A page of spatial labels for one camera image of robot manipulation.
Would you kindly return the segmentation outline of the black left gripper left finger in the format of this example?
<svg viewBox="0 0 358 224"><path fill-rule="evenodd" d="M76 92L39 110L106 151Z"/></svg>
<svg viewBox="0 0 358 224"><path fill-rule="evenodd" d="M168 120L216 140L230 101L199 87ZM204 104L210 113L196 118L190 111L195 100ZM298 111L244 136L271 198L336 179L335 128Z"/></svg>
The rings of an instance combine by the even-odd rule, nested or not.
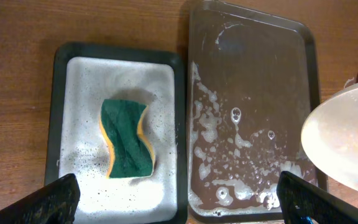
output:
<svg viewBox="0 0 358 224"><path fill-rule="evenodd" d="M0 210L0 223L73 223L80 200L74 174L67 174Z"/></svg>

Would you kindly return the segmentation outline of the dark brown serving tray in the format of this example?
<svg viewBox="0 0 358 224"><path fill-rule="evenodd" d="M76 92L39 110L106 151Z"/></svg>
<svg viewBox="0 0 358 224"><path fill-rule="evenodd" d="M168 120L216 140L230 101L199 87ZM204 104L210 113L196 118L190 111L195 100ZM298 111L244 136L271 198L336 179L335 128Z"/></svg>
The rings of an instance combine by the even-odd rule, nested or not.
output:
<svg viewBox="0 0 358 224"><path fill-rule="evenodd" d="M188 202L196 221L280 220L283 171L327 187L301 146L320 100L306 26L200 1L190 11L188 60Z"/></svg>

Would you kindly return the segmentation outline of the cream plate with red stain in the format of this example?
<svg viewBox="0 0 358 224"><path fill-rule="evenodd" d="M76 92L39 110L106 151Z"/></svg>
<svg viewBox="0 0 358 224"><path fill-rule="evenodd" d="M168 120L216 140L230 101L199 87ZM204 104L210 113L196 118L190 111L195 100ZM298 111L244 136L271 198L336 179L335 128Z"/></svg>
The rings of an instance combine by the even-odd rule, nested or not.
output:
<svg viewBox="0 0 358 224"><path fill-rule="evenodd" d="M301 130L301 145L318 169L358 191L358 83L310 113Z"/></svg>

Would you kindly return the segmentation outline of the black tray with soapy water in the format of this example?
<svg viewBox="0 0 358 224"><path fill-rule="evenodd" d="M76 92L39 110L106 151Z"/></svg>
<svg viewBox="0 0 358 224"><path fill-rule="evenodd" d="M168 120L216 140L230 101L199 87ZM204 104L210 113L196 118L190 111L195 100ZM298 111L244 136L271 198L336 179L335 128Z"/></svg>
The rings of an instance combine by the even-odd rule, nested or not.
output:
<svg viewBox="0 0 358 224"><path fill-rule="evenodd" d="M75 223L185 223L178 54L70 42L56 52L45 182L76 176Z"/></svg>

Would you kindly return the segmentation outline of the green yellow sponge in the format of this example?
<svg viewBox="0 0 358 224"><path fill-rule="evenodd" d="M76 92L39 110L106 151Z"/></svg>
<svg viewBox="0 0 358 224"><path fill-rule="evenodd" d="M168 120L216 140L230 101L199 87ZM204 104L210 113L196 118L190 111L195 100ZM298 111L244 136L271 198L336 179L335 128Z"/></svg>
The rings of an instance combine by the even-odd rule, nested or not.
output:
<svg viewBox="0 0 358 224"><path fill-rule="evenodd" d="M155 153L143 129L148 108L136 101L103 101L99 127L109 149L108 178L148 177L153 174Z"/></svg>

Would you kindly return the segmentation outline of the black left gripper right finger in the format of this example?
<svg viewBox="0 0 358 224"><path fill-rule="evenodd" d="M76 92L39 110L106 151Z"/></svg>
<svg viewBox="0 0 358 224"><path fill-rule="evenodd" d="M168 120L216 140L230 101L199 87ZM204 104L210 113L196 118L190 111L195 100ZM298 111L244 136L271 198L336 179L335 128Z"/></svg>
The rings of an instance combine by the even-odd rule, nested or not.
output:
<svg viewBox="0 0 358 224"><path fill-rule="evenodd" d="M358 223L358 208L283 171L277 197L285 223Z"/></svg>

